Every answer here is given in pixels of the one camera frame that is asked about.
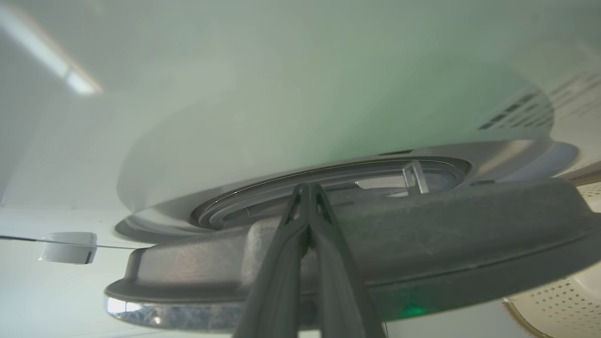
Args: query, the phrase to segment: green light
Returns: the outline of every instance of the green light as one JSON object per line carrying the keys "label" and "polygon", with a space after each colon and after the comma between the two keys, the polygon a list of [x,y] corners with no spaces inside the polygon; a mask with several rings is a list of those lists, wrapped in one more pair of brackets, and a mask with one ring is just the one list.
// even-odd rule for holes
{"label": "green light", "polygon": [[398,314],[401,318],[414,317],[427,313],[428,310],[418,306],[407,306]]}

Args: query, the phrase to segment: clear plastic piece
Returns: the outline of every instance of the clear plastic piece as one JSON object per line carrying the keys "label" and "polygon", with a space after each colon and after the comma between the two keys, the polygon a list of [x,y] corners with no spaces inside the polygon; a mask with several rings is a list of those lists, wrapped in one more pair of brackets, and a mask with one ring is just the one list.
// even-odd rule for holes
{"label": "clear plastic piece", "polygon": [[403,167],[403,178],[410,196],[429,192],[426,176],[419,161],[411,161]]}

